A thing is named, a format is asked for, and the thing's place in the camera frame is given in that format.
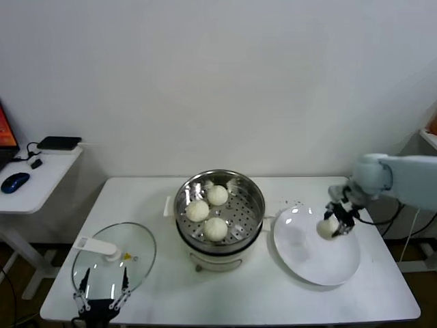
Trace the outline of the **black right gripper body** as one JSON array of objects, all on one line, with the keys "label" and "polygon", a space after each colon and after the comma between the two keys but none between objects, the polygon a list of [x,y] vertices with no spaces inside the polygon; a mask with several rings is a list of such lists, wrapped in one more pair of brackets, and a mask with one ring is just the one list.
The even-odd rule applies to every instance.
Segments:
[{"label": "black right gripper body", "polygon": [[333,203],[333,213],[342,227],[354,227],[355,219],[360,217],[361,207],[353,203]]}]

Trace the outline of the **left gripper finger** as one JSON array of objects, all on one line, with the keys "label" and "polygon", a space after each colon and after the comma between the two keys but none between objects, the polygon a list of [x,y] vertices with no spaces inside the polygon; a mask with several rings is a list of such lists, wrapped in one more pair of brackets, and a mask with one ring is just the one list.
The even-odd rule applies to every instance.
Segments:
[{"label": "left gripper finger", "polygon": [[85,313],[91,310],[91,306],[88,304],[87,297],[86,297],[86,289],[87,289],[89,274],[90,274],[90,268],[86,270],[85,275],[79,284],[79,288],[73,294],[73,299],[76,303],[79,313]]},{"label": "left gripper finger", "polygon": [[122,278],[122,289],[120,296],[112,302],[109,306],[110,310],[120,310],[124,304],[127,302],[131,295],[131,291],[129,289],[129,278],[127,268],[124,268],[123,278]]}]

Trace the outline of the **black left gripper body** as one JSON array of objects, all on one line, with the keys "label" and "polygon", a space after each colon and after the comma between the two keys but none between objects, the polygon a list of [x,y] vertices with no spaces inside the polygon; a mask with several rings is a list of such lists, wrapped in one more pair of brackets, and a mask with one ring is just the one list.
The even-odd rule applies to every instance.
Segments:
[{"label": "black left gripper body", "polygon": [[119,314],[112,299],[90,299],[88,310],[79,311],[79,318],[89,322],[109,322]]}]

